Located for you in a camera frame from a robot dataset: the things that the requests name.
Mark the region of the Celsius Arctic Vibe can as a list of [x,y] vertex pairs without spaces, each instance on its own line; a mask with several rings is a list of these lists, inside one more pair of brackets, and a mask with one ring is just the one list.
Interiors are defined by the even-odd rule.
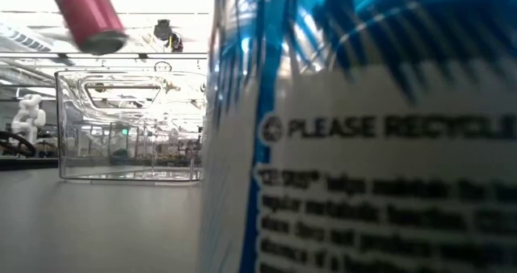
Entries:
[[196,273],[517,273],[517,0],[213,0]]

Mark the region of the white and red soda can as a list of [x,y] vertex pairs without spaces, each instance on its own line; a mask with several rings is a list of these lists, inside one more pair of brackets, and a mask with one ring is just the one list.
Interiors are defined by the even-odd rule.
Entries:
[[99,56],[125,46],[128,36],[111,0],[54,1],[81,52]]

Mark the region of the black table frame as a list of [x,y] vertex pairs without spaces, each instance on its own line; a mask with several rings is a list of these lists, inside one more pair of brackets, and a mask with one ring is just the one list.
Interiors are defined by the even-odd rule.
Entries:
[[0,157],[0,171],[38,170],[58,167],[56,158],[16,158]]

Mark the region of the clear plastic bin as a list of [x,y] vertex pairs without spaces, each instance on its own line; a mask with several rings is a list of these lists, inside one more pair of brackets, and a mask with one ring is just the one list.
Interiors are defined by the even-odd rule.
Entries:
[[61,178],[199,180],[205,83],[187,71],[58,72]]

